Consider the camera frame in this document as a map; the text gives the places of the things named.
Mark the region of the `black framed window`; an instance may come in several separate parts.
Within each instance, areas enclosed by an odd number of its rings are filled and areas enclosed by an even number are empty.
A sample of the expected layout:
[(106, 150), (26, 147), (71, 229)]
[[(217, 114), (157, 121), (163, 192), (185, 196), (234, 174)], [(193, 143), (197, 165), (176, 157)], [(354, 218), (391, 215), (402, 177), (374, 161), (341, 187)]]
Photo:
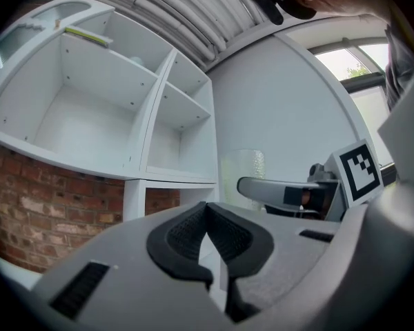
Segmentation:
[(310, 51), (350, 94), (373, 140), (384, 186), (393, 185), (397, 171), (378, 134), (390, 113), (385, 85), (385, 69), (389, 62), (387, 42), (366, 44), (342, 39), (340, 43)]

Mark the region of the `green book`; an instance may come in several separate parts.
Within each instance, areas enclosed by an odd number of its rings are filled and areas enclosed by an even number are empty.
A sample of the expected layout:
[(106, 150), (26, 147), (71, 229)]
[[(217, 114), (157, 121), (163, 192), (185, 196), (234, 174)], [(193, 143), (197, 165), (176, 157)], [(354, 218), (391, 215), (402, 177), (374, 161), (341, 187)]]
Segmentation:
[(76, 37), (80, 37), (92, 43), (96, 43), (104, 48), (109, 48), (110, 45), (113, 43), (113, 40), (109, 37), (105, 37), (100, 34), (93, 33), (91, 31), (84, 30), (82, 28), (76, 26), (68, 26), (65, 28), (65, 32), (68, 34), (72, 34)]

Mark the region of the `white ceiling pipe run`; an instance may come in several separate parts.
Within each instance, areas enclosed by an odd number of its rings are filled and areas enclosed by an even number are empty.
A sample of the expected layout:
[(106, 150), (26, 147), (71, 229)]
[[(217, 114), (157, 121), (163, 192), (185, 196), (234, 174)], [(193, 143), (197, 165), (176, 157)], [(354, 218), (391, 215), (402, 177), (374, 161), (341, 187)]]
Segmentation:
[(248, 0), (135, 0), (135, 5), (140, 1), (150, 2), (181, 21), (216, 54), (266, 20)]

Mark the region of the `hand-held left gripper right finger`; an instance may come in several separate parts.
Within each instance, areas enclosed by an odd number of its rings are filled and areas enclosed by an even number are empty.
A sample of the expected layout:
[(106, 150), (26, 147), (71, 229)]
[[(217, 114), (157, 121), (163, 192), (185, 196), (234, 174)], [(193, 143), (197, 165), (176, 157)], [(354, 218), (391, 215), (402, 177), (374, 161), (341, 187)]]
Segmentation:
[(290, 292), (325, 253), (338, 223), (208, 203), (206, 232), (220, 256), (224, 312), (235, 323)]

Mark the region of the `white shelf unit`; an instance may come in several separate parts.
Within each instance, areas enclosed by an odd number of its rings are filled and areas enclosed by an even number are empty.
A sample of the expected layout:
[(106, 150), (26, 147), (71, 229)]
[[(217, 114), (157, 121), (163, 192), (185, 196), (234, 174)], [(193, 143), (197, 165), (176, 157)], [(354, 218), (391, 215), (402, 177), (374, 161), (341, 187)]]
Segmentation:
[[(68, 26), (113, 43), (104, 48)], [(95, 0), (51, 1), (0, 34), (0, 144), (123, 180), (128, 220), (144, 216), (148, 188), (177, 189), (181, 204), (219, 197), (211, 80), (157, 34)]]

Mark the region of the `grey hoodie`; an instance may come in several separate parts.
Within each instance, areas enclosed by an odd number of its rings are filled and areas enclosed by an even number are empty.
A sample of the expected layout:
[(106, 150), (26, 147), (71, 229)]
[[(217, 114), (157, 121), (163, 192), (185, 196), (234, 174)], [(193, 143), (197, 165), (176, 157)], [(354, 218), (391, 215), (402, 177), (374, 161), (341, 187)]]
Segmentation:
[(414, 74), (414, 29), (393, 0), (388, 0), (390, 19), (385, 30), (389, 61), (385, 70), (386, 101), (390, 112), (406, 92)]

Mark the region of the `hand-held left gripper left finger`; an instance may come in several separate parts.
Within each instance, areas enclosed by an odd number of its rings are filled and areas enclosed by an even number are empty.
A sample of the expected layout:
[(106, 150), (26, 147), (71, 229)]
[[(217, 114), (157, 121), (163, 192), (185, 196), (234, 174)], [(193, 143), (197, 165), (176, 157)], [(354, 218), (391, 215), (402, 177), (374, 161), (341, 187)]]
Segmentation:
[(203, 202), (104, 230), (32, 289), (55, 331), (224, 331), (211, 271), (199, 264)]

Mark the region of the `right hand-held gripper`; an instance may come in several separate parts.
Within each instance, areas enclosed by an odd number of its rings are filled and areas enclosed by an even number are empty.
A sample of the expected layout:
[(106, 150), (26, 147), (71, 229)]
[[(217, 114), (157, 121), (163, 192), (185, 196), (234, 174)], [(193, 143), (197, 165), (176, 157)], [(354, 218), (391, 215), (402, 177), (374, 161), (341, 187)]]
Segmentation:
[(365, 139), (333, 152), (325, 164), (312, 165), (308, 180), (315, 183), (242, 177), (237, 181), (237, 191), (248, 199), (263, 203), (268, 214), (319, 219), (319, 213), (312, 210), (290, 211), (272, 206), (301, 206), (305, 191), (324, 186), (324, 219), (341, 221), (347, 209), (366, 203), (383, 190), (380, 168)]

